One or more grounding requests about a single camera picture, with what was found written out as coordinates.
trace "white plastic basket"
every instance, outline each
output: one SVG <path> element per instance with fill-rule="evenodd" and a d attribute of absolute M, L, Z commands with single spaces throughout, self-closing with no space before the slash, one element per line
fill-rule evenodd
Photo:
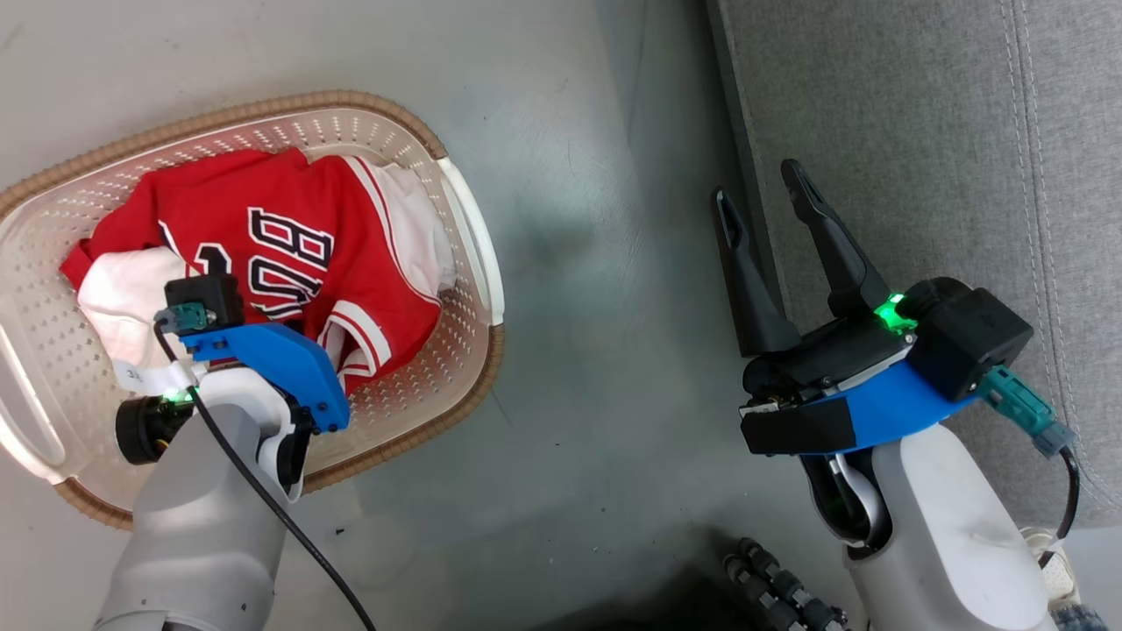
<path fill-rule="evenodd" d="M 436 136 L 378 97 L 319 92 L 231 108 L 114 143 L 0 194 L 0 443 L 82 512 L 131 527 L 150 467 L 117 449 L 127 397 L 58 264 L 145 172 L 242 148 L 297 147 L 311 159 L 361 155 L 421 179 L 457 264 L 440 324 L 407 366 L 351 397 L 347 431 L 312 441 L 305 491 L 401 454 L 462 420 L 494 383 L 503 350 L 503 285 L 471 191 Z"/>

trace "printed number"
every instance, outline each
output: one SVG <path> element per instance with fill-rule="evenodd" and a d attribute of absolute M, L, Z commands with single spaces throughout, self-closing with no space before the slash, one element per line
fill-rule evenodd
<path fill-rule="evenodd" d="M 203 274 L 230 274 L 233 272 L 233 262 L 226 253 L 222 244 L 199 244 L 195 250 L 195 263 L 203 268 Z"/>
<path fill-rule="evenodd" d="M 324 272 L 334 246 L 331 235 L 301 226 L 287 217 L 265 212 L 261 208 L 249 209 L 249 236 L 254 243 L 283 252 Z"/>
<path fill-rule="evenodd" d="M 322 282 L 264 256 L 249 259 L 249 289 L 257 295 L 288 299 L 268 307 L 254 304 L 269 319 L 300 313 L 301 308 L 311 302 L 322 287 Z"/>

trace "gray fabric sofa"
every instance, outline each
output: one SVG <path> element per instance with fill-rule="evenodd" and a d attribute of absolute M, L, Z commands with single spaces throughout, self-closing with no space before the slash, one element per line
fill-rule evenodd
<path fill-rule="evenodd" d="M 798 158 L 890 285 L 949 275 L 1037 329 L 1018 372 L 1082 437 L 1078 524 L 1122 505 L 1122 3 L 711 0 L 742 167 L 773 281 L 829 319 L 780 179 Z M 948 423 L 1022 525 L 1066 477 L 981 405 Z"/>

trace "basket handle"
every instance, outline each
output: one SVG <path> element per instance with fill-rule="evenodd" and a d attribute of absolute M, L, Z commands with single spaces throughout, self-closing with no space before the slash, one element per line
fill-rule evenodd
<path fill-rule="evenodd" d="M 46 410 L 39 402 L 38 396 L 31 387 L 27 373 L 16 356 L 16 349 L 11 345 L 11 339 L 3 327 L 0 327 L 0 445 L 11 454 L 25 469 L 37 477 L 46 479 L 53 485 L 61 484 L 65 476 L 58 473 L 58 465 L 65 458 L 65 449 L 54 428 L 47 419 Z M 10 405 L 15 402 L 24 403 L 22 410 L 13 410 Z M 27 418 L 34 420 L 47 441 L 46 448 L 50 452 L 50 461 L 43 455 L 43 450 L 37 447 L 27 433 L 20 429 L 20 423 L 16 420 Z"/>
<path fill-rule="evenodd" d="M 487 231 L 484 214 L 479 211 L 479 204 L 476 203 L 476 196 L 471 194 L 471 189 L 468 188 L 468 182 L 463 179 L 463 174 L 452 164 L 452 161 L 444 157 L 436 161 L 436 164 L 440 165 L 441 171 L 444 172 L 444 177 L 448 179 L 449 184 L 452 186 L 456 200 L 449 201 L 453 202 L 453 211 L 457 210 L 454 207 L 458 202 L 459 210 L 467 221 L 468 232 L 471 236 L 475 250 L 479 256 L 484 277 L 477 277 L 476 283 L 479 285 L 484 301 L 488 302 L 490 307 L 491 321 L 488 323 L 490 326 L 502 324 L 503 311 L 506 309 L 506 296 L 503 294 L 503 277 L 498 271 L 498 258 L 495 256 L 495 246 L 491 244 L 490 234 Z"/>

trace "teal connector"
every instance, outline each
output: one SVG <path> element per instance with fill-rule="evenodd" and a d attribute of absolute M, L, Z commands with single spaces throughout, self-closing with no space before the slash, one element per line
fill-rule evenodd
<path fill-rule="evenodd" d="M 168 307 L 166 310 L 160 311 L 160 314 L 171 314 L 168 318 L 168 326 L 164 328 L 165 331 L 178 332 L 195 330 L 201 331 L 206 328 L 213 321 L 214 314 L 211 313 L 208 317 L 206 308 L 200 302 L 187 302 L 185 304 L 174 304 Z"/>
<path fill-rule="evenodd" d="M 1051 458 L 1075 442 L 1076 435 L 1056 422 L 1051 405 L 1040 399 L 1013 371 L 994 366 L 978 384 L 977 394 L 1001 415 L 1032 438 L 1037 450 Z"/>

